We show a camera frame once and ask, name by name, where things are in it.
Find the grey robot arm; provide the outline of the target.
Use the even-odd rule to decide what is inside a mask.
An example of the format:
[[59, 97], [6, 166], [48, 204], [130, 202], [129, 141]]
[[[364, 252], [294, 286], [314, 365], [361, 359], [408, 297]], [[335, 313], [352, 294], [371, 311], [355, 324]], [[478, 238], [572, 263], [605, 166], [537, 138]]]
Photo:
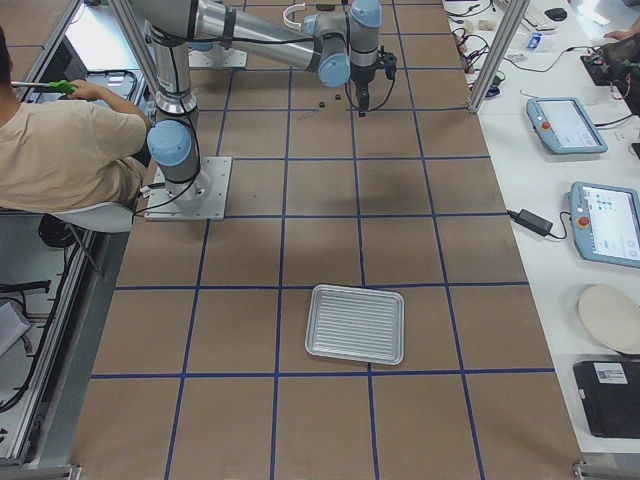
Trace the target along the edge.
[[150, 199], [145, 214], [162, 219], [221, 218], [231, 160], [204, 157], [196, 134], [198, 105], [191, 89], [189, 49], [237, 48], [317, 75], [328, 88], [352, 83], [351, 106], [372, 111], [369, 85], [379, 70], [396, 75], [396, 58], [379, 43], [382, 7], [354, 1], [340, 13], [306, 17], [294, 30], [220, 1], [134, 1], [150, 24], [155, 50], [157, 117], [147, 135], [164, 177], [165, 196]]

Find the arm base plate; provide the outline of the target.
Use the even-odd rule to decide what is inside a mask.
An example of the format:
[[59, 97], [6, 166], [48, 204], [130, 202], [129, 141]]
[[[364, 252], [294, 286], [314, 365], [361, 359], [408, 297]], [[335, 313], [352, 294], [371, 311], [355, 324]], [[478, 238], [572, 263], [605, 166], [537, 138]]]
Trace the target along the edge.
[[213, 47], [207, 51], [189, 49], [189, 66], [196, 70], [245, 69], [248, 54], [241, 50]]
[[149, 221], [199, 221], [223, 220], [226, 210], [229, 181], [232, 169], [231, 157], [202, 157], [201, 169], [193, 185], [177, 200], [187, 184], [179, 187], [167, 183], [159, 167], [154, 182], [164, 186], [153, 189], [147, 199], [143, 215]]

